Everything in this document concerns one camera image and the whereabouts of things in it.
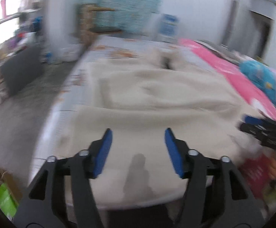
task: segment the beige garment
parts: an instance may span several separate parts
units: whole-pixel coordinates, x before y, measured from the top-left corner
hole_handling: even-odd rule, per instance
[[[220,158],[228,155],[234,163],[241,161],[242,149],[234,143],[234,138],[244,135],[237,129],[238,122],[243,114],[259,114],[236,93],[223,76],[191,64],[187,64],[184,74],[154,68],[143,70],[144,73],[149,72],[150,76],[157,73],[159,76],[168,75],[165,78],[170,80],[171,85],[174,85],[172,81],[177,80],[179,74],[183,78],[187,76],[186,90],[180,88],[185,92],[186,105],[176,105],[173,109],[150,109],[148,106],[152,103],[146,100],[142,106],[145,109],[136,109],[135,103],[128,102],[133,98],[131,90],[135,85],[131,84],[127,75],[141,71],[141,66],[139,70],[134,70],[133,66],[128,67],[129,64],[126,64],[128,72],[124,75],[120,73],[122,64],[117,64],[118,73],[113,72],[115,63],[106,60],[98,65],[91,64],[90,72],[93,74],[90,81],[93,90],[97,90],[93,99],[98,99],[93,104],[98,104],[99,107],[78,107],[78,112],[65,131],[63,143],[56,148],[55,153],[57,156],[71,157],[88,148],[92,141],[101,138],[106,128],[112,129],[113,143],[103,173],[91,181],[98,207],[118,209],[150,206],[176,200],[183,195],[186,180],[180,179],[172,167],[164,142],[167,127],[172,128],[178,139],[186,141],[190,148],[206,157]],[[103,85],[103,81],[109,83],[110,91],[100,91],[99,86]],[[125,84],[125,88],[120,87],[118,82]],[[164,88],[160,87],[160,83],[163,86],[165,84],[158,81],[158,88],[162,91]],[[117,108],[117,97],[121,95],[130,109],[105,108],[106,105],[101,104],[99,99],[99,96],[102,98],[105,95],[114,97],[114,108]],[[165,96],[164,100],[177,104],[174,97],[169,99],[169,96]],[[72,203],[69,188],[66,199]]]

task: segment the screw head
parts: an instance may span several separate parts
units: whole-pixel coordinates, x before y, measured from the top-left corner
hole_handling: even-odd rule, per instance
[[[222,157],[221,157],[221,161],[222,161],[222,162],[225,162],[225,163],[229,163],[231,160],[230,160],[230,158],[227,157],[227,156],[222,156]]]
[[[81,151],[79,152],[79,155],[80,155],[80,156],[87,156],[87,155],[89,155],[89,151],[88,151],[88,150],[81,150]]]
[[[57,158],[55,156],[49,156],[46,161],[51,163],[51,162],[55,162],[56,160]]]
[[[196,150],[189,150],[189,151],[188,151],[188,155],[197,156],[197,155],[198,155],[198,152],[197,152]]]

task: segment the finger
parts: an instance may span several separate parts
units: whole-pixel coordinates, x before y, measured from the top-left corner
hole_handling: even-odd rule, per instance
[[[276,178],[276,169],[274,169],[272,166],[269,166],[269,172]]]
[[[271,159],[271,166],[276,169],[276,160],[275,159]]]
[[[269,177],[270,177],[272,180],[276,180],[276,177],[273,176],[271,173],[269,173]]]

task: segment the blue gripper pad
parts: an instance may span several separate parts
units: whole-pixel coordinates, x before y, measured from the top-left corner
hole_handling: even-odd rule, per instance
[[[245,116],[244,121],[245,121],[245,123],[248,123],[251,125],[262,125],[263,124],[263,120],[261,120],[259,118],[252,117],[252,116]]]
[[[165,130],[165,144],[169,152],[174,170],[178,176],[181,178],[184,177],[184,170],[182,164],[182,157],[176,145],[176,138],[170,128]]]
[[[108,128],[102,137],[101,140],[92,142],[89,151],[92,153],[94,158],[94,170],[93,175],[94,178],[97,178],[99,174],[102,173],[105,161],[107,159],[107,156],[109,154],[111,145],[113,141],[113,133]]]

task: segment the white cloth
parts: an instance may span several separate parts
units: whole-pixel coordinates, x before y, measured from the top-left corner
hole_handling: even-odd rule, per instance
[[[183,72],[154,68],[139,59],[90,64],[92,103],[98,107],[79,107],[56,149],[55,155],[71,157],[112,129],[103,173],[91,181],[99,208],[149,206],[183,195],[186,180],[172,167],[164,142],[167,127],[206,157],[241,160],[242,149],[234,142],[243,134],[238,121],[258,112],[217,73],[189,63]],[[152,90],[150,98],[145,87]],[[72,202],[69,188],[66,200]]]

